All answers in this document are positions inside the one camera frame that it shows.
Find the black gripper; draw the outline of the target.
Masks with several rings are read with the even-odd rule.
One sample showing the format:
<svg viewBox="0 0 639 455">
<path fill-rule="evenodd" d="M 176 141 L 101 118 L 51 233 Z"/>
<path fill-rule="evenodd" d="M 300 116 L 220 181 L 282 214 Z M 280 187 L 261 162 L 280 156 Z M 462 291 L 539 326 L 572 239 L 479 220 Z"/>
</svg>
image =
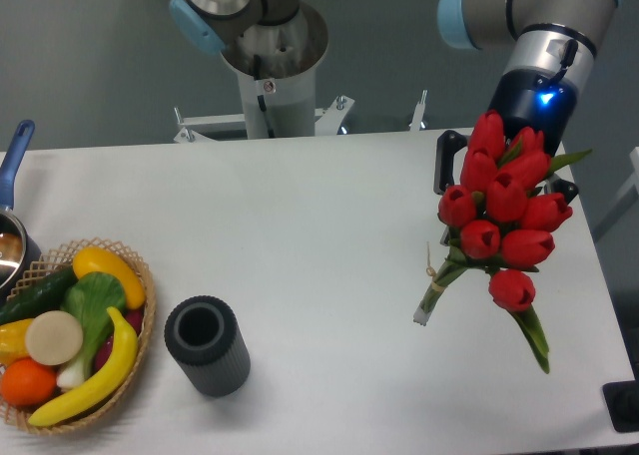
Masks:
<svg viewBox="0 0 639 455">
<path fill-rule="evenodd" d="M 551 77 L 530 69 L 517 69 L 500 78 L 488 109 L 501 117 L 508 140 L 530 127 L 543 133 L 543 150 L 554 156 L 577 101 L 576 90 L 567 83 L 553 82 Z M 469 139 L 454 130 L 446 130 L 437 138 L 433 180 L 437 195 L 455 185 L 455 155 L 467 147 Z M 543 192 L 561 194 L 570 205 L 578 197 L 579 188 L 574 182 L 550 177 Z"/>
</svg>

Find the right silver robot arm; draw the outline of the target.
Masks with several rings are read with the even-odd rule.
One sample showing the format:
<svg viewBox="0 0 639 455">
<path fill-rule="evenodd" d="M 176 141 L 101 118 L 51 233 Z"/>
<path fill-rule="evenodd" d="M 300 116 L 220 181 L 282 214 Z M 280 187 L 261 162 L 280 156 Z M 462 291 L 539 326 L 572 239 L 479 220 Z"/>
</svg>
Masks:
<svg viewBox="0 0 639 455">
<path fill-rule="evenodd" d="M 507 139 L 525 127 L 554 155 L 622 0 L 439 0 L 437 25 L 452 48 L 512 53 L 488 105 Z"/>
</svg>

